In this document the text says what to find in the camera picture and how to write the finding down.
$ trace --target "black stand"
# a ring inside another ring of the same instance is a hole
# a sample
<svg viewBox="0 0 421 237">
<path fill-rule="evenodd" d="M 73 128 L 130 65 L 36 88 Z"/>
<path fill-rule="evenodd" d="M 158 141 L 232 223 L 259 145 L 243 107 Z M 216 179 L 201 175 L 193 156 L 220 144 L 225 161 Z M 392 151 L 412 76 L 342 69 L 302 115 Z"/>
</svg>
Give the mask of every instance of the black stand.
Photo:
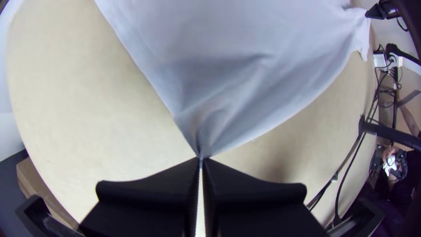
<svg viewBox="0 0 421 237">
<path fill-rule="evenodd" d="M 393 140 L 412 149 L 421 151 L 420 138 L 383 125 L 366 122 L 364 116 L 362 116 L 360 119 L 359 128 L 360 134 L 362 132 L 371 133 L 389 140 Z"/>
</svg>

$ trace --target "person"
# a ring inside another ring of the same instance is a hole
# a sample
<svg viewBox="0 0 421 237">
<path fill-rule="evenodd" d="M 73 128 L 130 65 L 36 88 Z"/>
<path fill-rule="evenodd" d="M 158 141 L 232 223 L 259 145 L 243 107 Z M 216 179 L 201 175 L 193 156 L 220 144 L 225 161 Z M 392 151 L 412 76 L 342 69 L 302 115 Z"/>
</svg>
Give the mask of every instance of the person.
<svg viewBox="0 0 421 237">
<path fill-rule="evenodd" d="M 397 100 L 400 101 L 399 90 L 396 93 Z M 403 119 L 413 136 L 421 138 L 420 128 L 411 112 L 405 105 L 399 107 Z M 382 154 L 383 162 L 398 152 L 399 147 L 390 146 Z M 396 164 L 399 170 L 402 170 L 400 164 Z M 369 198 L 385 214 L 384 219 L 377 227 L 372 236 L 392 237 L 396 236 L 403 224 L 404 217 L 409 211 L 412 200 L 417 195 L 416 188 L 421 179 L 421 153 L 420 151 L 407 151 L 408 173 L 405 179 L 398 180 L 393 174 L 386 175 L 382 169 L 380 171 L 377 183 L 374 187 L 375 192 L 370 191 L 369 185 L 365 185 L 360 192 L 362 196 Z"/>
</svg>

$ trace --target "hand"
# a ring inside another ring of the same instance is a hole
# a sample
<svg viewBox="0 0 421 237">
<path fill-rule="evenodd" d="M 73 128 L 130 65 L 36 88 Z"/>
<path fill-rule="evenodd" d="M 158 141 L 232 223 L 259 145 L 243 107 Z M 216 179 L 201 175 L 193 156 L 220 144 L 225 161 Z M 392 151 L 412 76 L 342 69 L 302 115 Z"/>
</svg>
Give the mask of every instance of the hand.
<svg viewBox="0 0 421 237">
<path fill-rule="evenodd" d="M 383 160 L 383 163 L 386 163 L 386 159 L 387 159 L 389 156 L 391 156 L 391 155 L 395 154 L 398 150 L 399 150 L 399 147 L 394 147 L 394 146 L 390 146 L 390 147 L 388 147 L 388 148 L 387 148 L 387 149 L 383 152 L 383 155 L 382 155 L 382 160 Z"/>
</svg>

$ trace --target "white device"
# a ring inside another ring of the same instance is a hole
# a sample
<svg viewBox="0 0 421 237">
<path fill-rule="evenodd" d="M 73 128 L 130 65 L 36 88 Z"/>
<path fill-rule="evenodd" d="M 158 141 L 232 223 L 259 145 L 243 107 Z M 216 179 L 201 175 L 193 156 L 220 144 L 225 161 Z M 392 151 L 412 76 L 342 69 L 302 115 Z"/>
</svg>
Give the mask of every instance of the white device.
<svg viewBox="0 0 421 237">
<path fill-rule="evenodd" d="M 393 170 L 397 170 L 398 168 L 396 167 L 395 164 L 395 155 L 391 155 L 386 159 L 386 162 L 383 164 L 383 169 L 386 172 L 386 175 L 389 177 L 389 169 L 393 169 Z"/>
</svg>

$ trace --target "black padding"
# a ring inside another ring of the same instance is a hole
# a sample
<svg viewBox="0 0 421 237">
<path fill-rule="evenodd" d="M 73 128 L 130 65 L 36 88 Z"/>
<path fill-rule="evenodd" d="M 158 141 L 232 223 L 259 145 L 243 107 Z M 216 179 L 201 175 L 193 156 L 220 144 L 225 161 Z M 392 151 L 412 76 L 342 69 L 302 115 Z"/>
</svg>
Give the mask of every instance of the black padding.
<svg viewBox="0 0 421 237">
<path fill-rule="evenodd" d="M 306 187 L 271 183 L 203 161 L 207 237 L 327 236 L 304 206 Z"/>
<path fill-rule="evenodd" d="M 199 159 L 131 182 L 99 182 L 99 202 L 80 225 L 87 236 L 194 237 Z"/>
</svg>

